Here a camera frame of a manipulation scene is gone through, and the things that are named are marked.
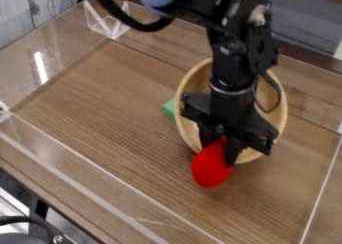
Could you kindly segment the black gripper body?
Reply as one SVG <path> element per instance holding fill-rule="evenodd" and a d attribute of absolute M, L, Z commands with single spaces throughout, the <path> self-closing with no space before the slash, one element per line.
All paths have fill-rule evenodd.
<path fill-rule="evenodd" d="M 181 117 L 197 125 L 198 138 L 199 123 L 222 124 L 226 140 L 234 137 L 248 144 L 246 149 L 265 155 L 272 153 L 280 131 L 257 109 L 254 88 L 238 92 L 185 91 L 181 93 L 181 103 Z"/>

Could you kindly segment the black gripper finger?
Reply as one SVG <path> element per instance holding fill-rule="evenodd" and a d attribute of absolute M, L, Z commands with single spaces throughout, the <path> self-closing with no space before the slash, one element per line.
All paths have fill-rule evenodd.
<path fill-rule="evenodd" d="M 202 147 L 206 148 L 213 142 L 225 137 L 225 126 L 204 122 L 199 126 L 199 139 Z"/>
<path fill-rule="evenodd" d="M 233 166 L 236 164 L 240 154 L 246 148 L 248 144 L 242 140 L 238 140 L 234 137 L 228 139 L 224 149 L 225 164 L 228 166 Z"/>

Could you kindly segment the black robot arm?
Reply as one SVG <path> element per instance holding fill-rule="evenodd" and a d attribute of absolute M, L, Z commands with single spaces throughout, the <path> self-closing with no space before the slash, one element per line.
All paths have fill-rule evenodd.
<path fill-rule="evenodd" d="M 234 165 L 248 148 L 272 152 L 280 136 L 262 117 L 270 110 L 257 100 L 257 88 L 278 64 L 278 46 L 272 30 L 270 0 L 141 0 L 159 19 L 143 23 L 126 13 L 114 0 L 97 0 L 107 12 L 133 29 L 157 32 L 185 15 L 206 28 L 213 51 L 210 92 L 185 92 L 182 116 L 197 123 L 204 147 L 224 142 L 224 163 Z"/>

